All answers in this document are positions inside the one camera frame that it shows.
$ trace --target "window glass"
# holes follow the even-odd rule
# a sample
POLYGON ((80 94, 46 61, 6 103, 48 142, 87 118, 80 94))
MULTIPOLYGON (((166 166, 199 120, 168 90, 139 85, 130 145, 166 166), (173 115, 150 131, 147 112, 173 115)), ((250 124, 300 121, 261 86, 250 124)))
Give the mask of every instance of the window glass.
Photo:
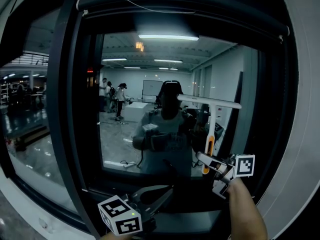
POLYGON ((0 69, 1 119, 17 175, 46 198, 76 213, 58 168, 47 117, 47 67, 59 12, 33 21, 23 55, 0 69))
MULTIPOLYGON (((98 83, 103 166, 201 176, 195 154, 204 151, 212 108, 177 95, 234 102, 246 49, 207 36, 105 34, 98 83)), ((217 155, 232 109, 215 109, 217 155)))

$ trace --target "ceiling light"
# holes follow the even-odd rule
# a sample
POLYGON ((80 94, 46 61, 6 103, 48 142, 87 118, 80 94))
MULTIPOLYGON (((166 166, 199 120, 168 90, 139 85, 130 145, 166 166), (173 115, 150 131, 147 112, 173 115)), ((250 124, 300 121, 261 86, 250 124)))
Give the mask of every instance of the ceiling light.
POLYGON ((182 60, 170 60, 170 59, 154 59, 155 62, 174 62, 174 63, 182 63, 182 60))
POLYGON ((190 41, 199 40, 199 37, 195 37, 195 36, 171 35, 171 34, 140 34, 139 37, 149 38, 149 39, 180 39, 180 40, 190 40, 190 41))
POLYGON ((104 62, 112 62, 112 61, 126 61, 126 58, 104 58, 102 59, 104 62))

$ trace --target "white pillar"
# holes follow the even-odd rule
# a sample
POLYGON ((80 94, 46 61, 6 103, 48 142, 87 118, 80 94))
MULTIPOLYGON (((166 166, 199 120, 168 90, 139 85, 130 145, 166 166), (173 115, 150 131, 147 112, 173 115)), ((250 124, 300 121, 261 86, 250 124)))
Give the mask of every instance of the white pillar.
POLYGON ((29 86, 31 90, 34 88, 34 71, 33 70, 30 71, 29 86))

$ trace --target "person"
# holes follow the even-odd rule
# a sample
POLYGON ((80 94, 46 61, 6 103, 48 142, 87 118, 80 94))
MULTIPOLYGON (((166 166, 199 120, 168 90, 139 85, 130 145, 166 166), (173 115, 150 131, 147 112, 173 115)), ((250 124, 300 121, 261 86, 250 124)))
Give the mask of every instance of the person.
POLYGON ((106 111, 108 113, 111 112, 110 110, 110 103, 111 103, 111 97, 112 97, 112 92, 111 92, 111 89, 114 89, 114 87, 112 86, 111 82, 108 81, 106 83, 106 89, 105 89, 105 100, 106 100, 106 111))
POLYGON ((127 89, 127 85, 125 83, 120 83, 119 86, 115 89, 115 98, 116 98, 116 115, 115 120, 120 121, 124 117, 121 116, 121 110, 123 103, 127 100, 125 96, 125 90, 127 89))
MULTIPOLYGON (((234 178, 226 190, 231 219, 230 240, 267 240, 268 232, 252 197, 240 178, 234 178)), ((133 235, 115 236, 112 232, 101 240, 129 240, 133 235)))
POLYGON ((192 146, 188 131, 194 123, 192 116, 181 110, 179 94, 183 92, 178 81, 165 81, 156 99, 161 108, 146 112, 135 130, 133 147, 145 151, 140 165, 142 173, 168 175, 173 167, 177 176, 191 176, 192 146), (157 127, 146 132, 144 126, 148 124, 157 127))
POLYGON ((107 79, 103 78, 102 81, 99 84, 99 107, 100 107, 100 112, 106 112, 104 107, 105 107, 105 94, 106 94, 106 89, 107 89, 107 79))

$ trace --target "white table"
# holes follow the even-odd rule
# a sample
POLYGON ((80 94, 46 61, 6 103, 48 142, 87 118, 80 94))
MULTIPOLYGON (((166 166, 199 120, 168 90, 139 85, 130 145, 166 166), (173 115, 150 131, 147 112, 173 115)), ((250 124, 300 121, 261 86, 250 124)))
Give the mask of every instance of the white table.
POLYGON ((146 111, 148 111, 147 105, 148 103, 144 102, 133 102, 126 105, 121 114, 125 121, 140 122, 146 111))

